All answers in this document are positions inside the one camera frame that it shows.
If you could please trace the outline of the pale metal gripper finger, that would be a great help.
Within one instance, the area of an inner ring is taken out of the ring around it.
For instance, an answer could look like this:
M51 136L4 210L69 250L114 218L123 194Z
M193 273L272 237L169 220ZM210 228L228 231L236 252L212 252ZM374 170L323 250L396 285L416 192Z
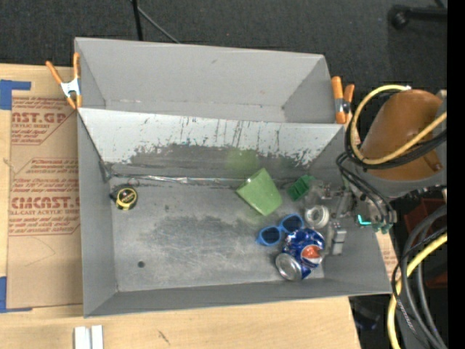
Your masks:
M330 255L341 255L346 237L347 229L340 222L332 222L328 228L328 253Z
M307 193L307 205L324 204L326 201L338 201L344 195L342 190L333 189L329 182L312 181Z

